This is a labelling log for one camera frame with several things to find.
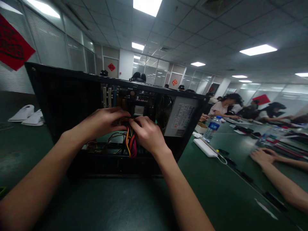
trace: open computer case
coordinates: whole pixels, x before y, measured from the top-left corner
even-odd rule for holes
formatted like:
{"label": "open computer case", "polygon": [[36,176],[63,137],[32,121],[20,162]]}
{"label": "open computer case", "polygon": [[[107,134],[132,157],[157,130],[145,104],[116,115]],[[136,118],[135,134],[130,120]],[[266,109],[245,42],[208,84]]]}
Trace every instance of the open computer case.
{"label": "open computer case", "polygon": [[[132,118],[144,115],[156,122],[178,161],[209,100],[204,95],[41,64],[25,63],[25,67],[54,143],[63,132],[76,126],[95,110],[120,106],[129,111]],[[129,157],[122,141],[111,143],[111,146],[104,143],[99,146],[103,147],[99,151],[84,146],[67,175],[161,175],[153,156],[140,145],[135,158]]]}

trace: bottle label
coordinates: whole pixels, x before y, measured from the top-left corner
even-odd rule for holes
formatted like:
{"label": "bottle label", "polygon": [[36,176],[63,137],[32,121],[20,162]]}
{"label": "bottle label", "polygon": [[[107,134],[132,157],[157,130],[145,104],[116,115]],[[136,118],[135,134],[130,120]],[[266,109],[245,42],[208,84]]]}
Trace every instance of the bottle label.
{"label": "bottle label", "polygon": [[220,126],[219,124],[211,122],[210,125],[209,125],[209,128],[214,130],[214,131],[217,131],[219,126]]}

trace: hand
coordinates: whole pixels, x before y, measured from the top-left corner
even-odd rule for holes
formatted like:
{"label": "hand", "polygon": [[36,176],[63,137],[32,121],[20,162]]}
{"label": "hand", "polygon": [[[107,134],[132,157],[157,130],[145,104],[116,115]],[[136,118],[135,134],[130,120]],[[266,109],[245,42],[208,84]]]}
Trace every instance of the hand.
{"label": "hand", "polygon": [[278,155],[275,151],[268,149],[268,148],[261,148],[262,151],[264,151],[267,154],[270,154],[274,157],[275,161],[282,161],[283,159],[285,159],[285,157],[282,157],[280,155]]}
{"label": "hand", "polygon": [[125,116],[130,117],[131,115],[120,107],[98,109],[72,128],[70,133],[76,136],[76,139],[86,143],[111,132],[126,131],[125,126],[111,125],[115,120]]}
{"label": "hand", "polygon": [[232,119],[240,119],[240,117],[237,116],[237,115],[233,115],[233,116],[231,115],[230,118],[232,118]]}
{"label": "hand", "polygon": [[135,120],[140,122],[141,126],[133,120],[129,120],[129,123],[137,134],[137,141],[146,150],[152,153],[156,160],[158,157],[161,157],[166,153],[171,153],[171,150],[166,145],[164,136],[157,124],[147,116],[140,116]]}
{"label": "hand", "polygon": [[250,157],[257,162],[259,165],[262,163],[273,163],[275,161],[275,157],[266,154],[261,148],[258,148],[254,152],[250,154]]}

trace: red sign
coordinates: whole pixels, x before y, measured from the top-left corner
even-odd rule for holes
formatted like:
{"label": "red sign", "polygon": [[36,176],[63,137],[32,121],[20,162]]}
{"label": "red sign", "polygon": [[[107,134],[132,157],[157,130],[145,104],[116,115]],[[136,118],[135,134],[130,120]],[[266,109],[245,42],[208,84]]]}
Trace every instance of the red sign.
{"label": "red sign", "polygon": [[109,68],[111,71],[113,71],[116,67],[111,63],[111,64],[108,65],[108,68]]}
{"label": "red sign", "polygon": [[0,60],[17,71],[35,50],[0,14]]}
{"label": "red sign", "polygon": [[253,98],[252,100],[259,100],[258,105],[262,105],[262,104],[266,104],[266,103],[270,103],[270,100],[268,99],[267,95],[260,95],[256,98]]}
{"label": "red sign", "polygon": [[173,80],[173,81],[172,81],[172,84],[173,84],[173,85],[176,85],[176,84],[177,84],[177,80]]}

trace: white power bank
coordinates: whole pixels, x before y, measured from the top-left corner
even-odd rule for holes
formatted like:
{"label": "white power bank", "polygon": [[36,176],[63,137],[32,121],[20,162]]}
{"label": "white power bank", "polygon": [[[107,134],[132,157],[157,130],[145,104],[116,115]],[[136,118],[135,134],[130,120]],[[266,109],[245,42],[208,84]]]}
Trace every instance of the white power bank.
{"label": "white power bank", "polygon": [[204,152],[207,157],[218,157],[217,153],[214,152],[206,143],[201,139],[194,139],[194,143]]}

